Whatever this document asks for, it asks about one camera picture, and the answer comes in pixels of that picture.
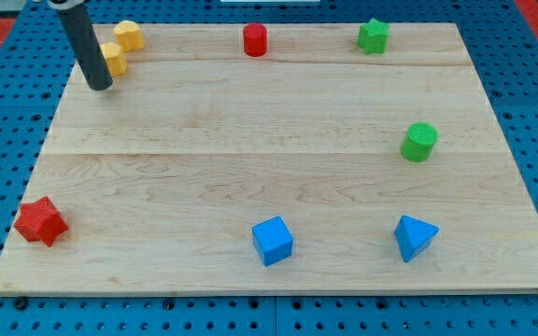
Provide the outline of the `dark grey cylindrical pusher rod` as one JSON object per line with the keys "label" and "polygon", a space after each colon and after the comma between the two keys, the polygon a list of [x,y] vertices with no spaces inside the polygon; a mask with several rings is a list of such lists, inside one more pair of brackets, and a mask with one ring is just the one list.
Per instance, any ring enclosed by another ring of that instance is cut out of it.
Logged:
{"label": "dark grey cylindrical pusher rod", "polygon": [[93,91],[110,88],[113,78],[92,27],[85,0],[48,0],[47,3],[58,15],[89,88]]}

